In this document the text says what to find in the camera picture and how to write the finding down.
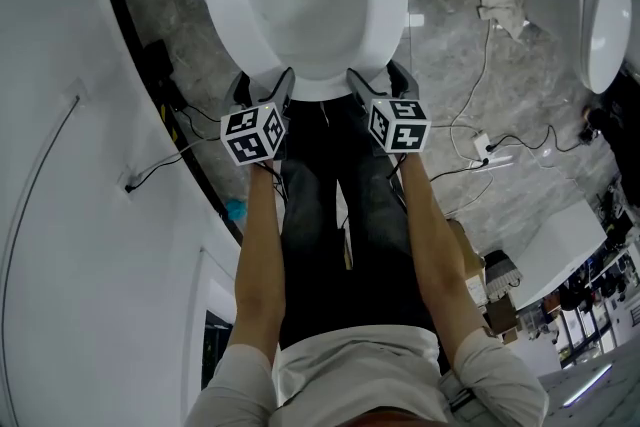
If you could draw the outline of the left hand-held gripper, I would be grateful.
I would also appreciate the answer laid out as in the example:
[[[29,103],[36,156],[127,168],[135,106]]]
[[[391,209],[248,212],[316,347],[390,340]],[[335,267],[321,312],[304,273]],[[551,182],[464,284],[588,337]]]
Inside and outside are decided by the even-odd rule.
[[[240,72],[228,91],[230,105],[250,106],[250,77]],[[273,102],[227,114],[221,118],[220,140],[236,165],[272,160],[286,133],[279,108],[286,108],[295,86],[295,72],[289,67],[273,90]]]

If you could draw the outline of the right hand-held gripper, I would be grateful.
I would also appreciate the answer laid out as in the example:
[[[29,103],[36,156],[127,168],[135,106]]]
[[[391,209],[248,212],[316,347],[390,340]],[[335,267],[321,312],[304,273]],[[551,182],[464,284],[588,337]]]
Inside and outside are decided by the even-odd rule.
[[[346,71],[352,95],[369,110],[368,131],[387,154],[420,153],[431,128],[427,104],[419,99],[419,85],[412,74],[395,60],[387,64],[394,98],[375,91],[354,69]]]

